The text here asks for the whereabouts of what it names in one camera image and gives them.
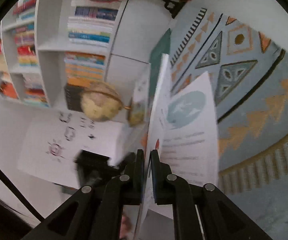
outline brown dot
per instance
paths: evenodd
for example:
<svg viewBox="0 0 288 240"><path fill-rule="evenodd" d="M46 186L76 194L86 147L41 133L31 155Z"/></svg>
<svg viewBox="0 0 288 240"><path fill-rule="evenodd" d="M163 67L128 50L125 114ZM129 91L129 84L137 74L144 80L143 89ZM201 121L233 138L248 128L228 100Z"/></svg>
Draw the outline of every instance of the brown dot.
<svg viewBox="0 0 288 240"><path fill-rule="evenodd" d="M238 35L235 37L235 44L236 44L236 45L242 44L243 41L244 41L244 39L245 39L244 35L238 34Z"/></svg>

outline dark hair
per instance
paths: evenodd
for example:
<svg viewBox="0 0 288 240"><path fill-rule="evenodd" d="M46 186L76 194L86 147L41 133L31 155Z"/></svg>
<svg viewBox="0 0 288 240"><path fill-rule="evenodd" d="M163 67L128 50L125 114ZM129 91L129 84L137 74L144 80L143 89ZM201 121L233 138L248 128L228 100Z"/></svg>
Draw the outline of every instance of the dark hair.
<svg viewBox="0 0 288 240"><path fill-rule="evenodd" d="M0 240L19 240L31 231L32 228L16 213L0 200Z"/></svg>

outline white bookshelf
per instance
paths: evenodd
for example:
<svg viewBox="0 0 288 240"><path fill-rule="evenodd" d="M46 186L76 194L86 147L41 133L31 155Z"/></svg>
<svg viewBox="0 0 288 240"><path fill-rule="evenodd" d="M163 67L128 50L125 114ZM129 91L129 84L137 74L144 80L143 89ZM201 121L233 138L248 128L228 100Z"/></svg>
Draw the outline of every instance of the white bookshelf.
<svg viewBox="0 0 288 240"><path fill-rule="evenodd" d="M0 94L1 99L26 105L24 102L25 86L23 74L36 73L42 77L42 86L50 106L49 108L70 112L70 110L67 109L63 89L67 83L63 60L65 56L64 53L71 51L105 56L105 67L107 68L116 30L127 0L114 3L114 6L120 5L120 8L108 47L74 44L69 41L67 22L68 17L74 15L75 10L75 7L71 6L71 1L72 0L37 0L35 17L21 22L17 22L16 16L13 15L13 9L16 5L5 15L1 21L0 31L2 53L7 62L8 72L19 99L3 97ZM17 46L12 33L13 29L30 23L34 23L35 50L38 59L37 67L23 67L19 65Z"/></svg>

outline silver rivet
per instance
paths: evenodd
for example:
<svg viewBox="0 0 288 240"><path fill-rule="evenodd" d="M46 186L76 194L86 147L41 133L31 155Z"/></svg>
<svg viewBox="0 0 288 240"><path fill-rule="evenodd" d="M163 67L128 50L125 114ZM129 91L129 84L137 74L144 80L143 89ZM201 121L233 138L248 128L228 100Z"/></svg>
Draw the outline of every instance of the silver rivet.
<svg viewBox="0 0 288 240"><path fill-rule="evenodd" d="M82 192L83 193L90 193L92 188L90 186L84 186L82 187Z"/></svg>
<svg viewBox="0 0 288 240"><path fill-rule="evenodd" d="M205 189L207 189L208 191L213 191L213 190L215 190L215 186L211 183L207 183L205 185Z"/></svg>
<svg viewBox="0 0 288 240"><path fill-rule="evenodd" d="M126 174L120 176L121 181L128 181L129 179L130 179L130 177Z"/></svg>
<svg viewBox="0 0 288 240"><path fill-rule="evenodd" d="M175 174L169 174L169 175L167 175L167 177L166 177L168 180L171 180L171 181L173 181L173 180L175 180L175 179L177 179L177 177L176 177L176 175Z"/></svg>

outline black device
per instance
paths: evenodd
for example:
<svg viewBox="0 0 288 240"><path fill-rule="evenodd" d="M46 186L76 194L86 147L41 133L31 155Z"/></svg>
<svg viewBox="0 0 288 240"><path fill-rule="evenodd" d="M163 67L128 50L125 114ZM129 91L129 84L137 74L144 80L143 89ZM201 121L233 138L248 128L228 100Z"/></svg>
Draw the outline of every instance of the black device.
<svg viewBox="0 0 288 240"><path fill-rule="evenodd" d="M170 166L151 152L154 199L172 204L176 240L271 240L213 184L199 187L172 174ZM144 152L126 165L124 174L91 179L34 228L23 240L118 239L123 205L140 205Z"/></svg>

